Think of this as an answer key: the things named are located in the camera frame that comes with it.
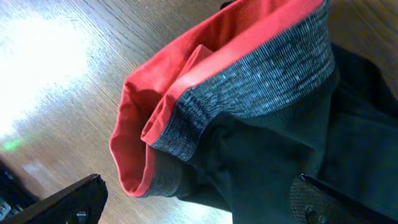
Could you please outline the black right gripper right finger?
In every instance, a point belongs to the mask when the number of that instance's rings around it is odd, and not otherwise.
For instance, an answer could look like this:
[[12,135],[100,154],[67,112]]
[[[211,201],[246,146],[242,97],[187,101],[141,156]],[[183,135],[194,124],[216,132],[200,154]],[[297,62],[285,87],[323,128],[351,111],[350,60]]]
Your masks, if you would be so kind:
[[299,224],[397,224],[305,174],[294,179],[289,194]]

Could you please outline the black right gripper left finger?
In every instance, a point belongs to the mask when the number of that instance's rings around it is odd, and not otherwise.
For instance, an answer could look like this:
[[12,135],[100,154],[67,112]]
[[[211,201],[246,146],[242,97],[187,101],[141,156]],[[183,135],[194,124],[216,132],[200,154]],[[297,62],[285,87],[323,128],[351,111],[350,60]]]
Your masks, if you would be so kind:
[[97,224],[107,199],[105,181],[99,174],[91,174],[1,224]]

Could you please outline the black leggings red waistband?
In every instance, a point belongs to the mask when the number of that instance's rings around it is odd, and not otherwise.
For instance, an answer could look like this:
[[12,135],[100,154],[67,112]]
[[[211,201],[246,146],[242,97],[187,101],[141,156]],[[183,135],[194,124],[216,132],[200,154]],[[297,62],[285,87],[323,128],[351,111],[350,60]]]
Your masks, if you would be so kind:
[[305,174],[397,220],[397,100],[330,42],[329,6],[234,1],[137,67],[109,143],[125,193],[298,223]]

